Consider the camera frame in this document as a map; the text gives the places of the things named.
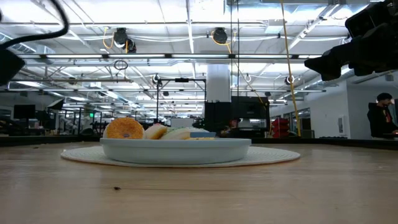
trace person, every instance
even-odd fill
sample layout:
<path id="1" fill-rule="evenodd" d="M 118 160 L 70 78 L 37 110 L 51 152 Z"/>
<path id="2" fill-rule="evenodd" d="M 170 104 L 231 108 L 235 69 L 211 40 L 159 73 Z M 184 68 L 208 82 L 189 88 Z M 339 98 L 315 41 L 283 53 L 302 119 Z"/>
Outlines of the person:
<path id="1" fill-rule="evenodd" d="M 371 125 L 373 138 L 394 138 L 398 134 L 398 127 L 392 121 L 388 106 L 392 103 L 392 96 L 381 93 L 377 96 L 377 103 L 369 103 L 368 120 Z"/>

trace table surface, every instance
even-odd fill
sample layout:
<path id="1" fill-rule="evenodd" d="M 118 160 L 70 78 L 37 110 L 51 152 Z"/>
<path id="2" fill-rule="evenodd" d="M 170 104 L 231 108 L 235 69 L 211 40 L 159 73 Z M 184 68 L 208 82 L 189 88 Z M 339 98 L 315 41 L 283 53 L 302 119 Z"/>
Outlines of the table surface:
<path id="1" fill-rule="evenodd" d="M 395 151 L 256 145 L 302 158 L 206 169 L 60 158 L 63 150 L 97 145 L 0 147 L 0 223 L 398 223 Z"/>

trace ceiling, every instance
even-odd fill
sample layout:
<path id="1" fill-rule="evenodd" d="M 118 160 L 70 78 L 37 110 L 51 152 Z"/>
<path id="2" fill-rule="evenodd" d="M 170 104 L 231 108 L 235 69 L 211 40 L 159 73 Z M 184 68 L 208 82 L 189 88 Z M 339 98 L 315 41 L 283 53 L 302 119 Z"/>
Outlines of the ceiling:
<path id="1" fill-rule="evenodd" d="M 124 54 L 124 51 L 113 45 L 112 33 L 118 27 L 127 28 L 127 34 L 134 41 L 138 54 L 228 54 L 225 45 L 217 45 L 211 38 L 215 27 L 223 27 L 231 43 L 234 54 L 285 54 L 285 35 L 288 37 L 288 47 L 291 54 L 320 55 L 333 46 L 348 41 L 344 23 L 354 13 L 367 6 L 365 0 L 347 0 L 347 4 L 329 5 L 328 1 L 286 1 L 285 20 L 287 32 L 283 29 L 282 9 L 279 1 L 242 0 L 231 7 L 225 1 L 217 0 L 60 0 L 70 21 L 70 31 L 67 35 L 51 40 L 27 42 L 25 46 L 34 49 L 37 54 Z M 0 34 L 10 38 L 29 34 L 42 34 L 59 30 L 58 14 L 49 1 L 38 0 L 2 0 L 0 9 L 4 15 L 0 23 Z M 206 78 L 207 65 L 216 63 L 211 60 L 129 60 L 125 71 L 117 71 L 112 65 L 109 70 L 102 66 L 64 66 L 49 64 L 42 66 L 29 66 L 17 78 L 32 79 L 33 82 L 40 78 L 67 80 L 77 79 L 123 79 L 129 82 L 101 82 L 95 88 L 109 89 L 150 89 L 152 78 L 158 74 L 160 78 Z M 250 84 L 254 89 L 285 89 L 284 78 L 289 75 L 287 63 L 275 60 L 272 63 L 263 63 L 260 60 L 243 61 L 239 63 L 243 74 L 251 76 Z M 298 77 L 296 86 L 305 85 L 316 79 L 318 74 L 307 69 L 302 62 L 291 65 L 292 74 Z M 87 83 L 78 82 L 71 85 L 68 82 L 41 83 L 48 88 L 82 89 L 89 88 Z M 241 88 L 249 88 L 243 77 L 240 78 Z M 13 88 L 27 88 L 20 83 L 12 83 Z M 197 89 L 195 92 L 170 92 L 169 96 L 162 98 L 198 98 L 204 97 L 198 84 L 170 82 L 166 88 Z M 74 92 L 57 92 L 63 96 L 76 95 Z M 144 92 L 115 92 L 119 97 L 109 102 L 122 103 L 125 99 L 130 103 L 153 103 L 154 93 Z M 273 93 L 279 98 L 280 93 Z M 96 92 L 87 92 L 78 96 L 87 101 L 103 102 L 107 96 L 98 97 Z M 189 115 L 187 112 L 201 113 L 201 106 L 194 106 L 191 110 L 174 112 Z M 173 110 L 172 106 L 164 109 Z"/>

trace black jacket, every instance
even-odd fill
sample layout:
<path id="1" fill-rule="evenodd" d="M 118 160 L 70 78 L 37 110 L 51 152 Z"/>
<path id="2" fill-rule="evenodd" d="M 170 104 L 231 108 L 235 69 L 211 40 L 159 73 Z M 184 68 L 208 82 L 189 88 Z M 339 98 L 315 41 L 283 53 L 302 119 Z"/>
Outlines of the black jacket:
<path id="1" fill-rule="evenodd" d="M 389 114 L 391 122 L 387 122 L 387 114 Z M 398 127 L 392 122 L 392 116 L 388 108 L 382 108 L 376 103 L 369 104 L 368 119 L 371 123 L 372 137 L 391 138 L 392 132 L 398 130 Z"/>

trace white bowl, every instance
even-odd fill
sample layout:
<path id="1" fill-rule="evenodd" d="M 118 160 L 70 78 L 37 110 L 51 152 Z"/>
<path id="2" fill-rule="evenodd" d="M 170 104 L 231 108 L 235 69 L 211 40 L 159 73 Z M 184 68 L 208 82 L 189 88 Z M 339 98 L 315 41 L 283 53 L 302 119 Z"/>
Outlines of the white bowl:
<path id="1" fill-rule="evenodd" d="M 147 140 L 101 138 L 111 159 L 138 164 L 211 164 L 242 159 L 250 139 Z"/>

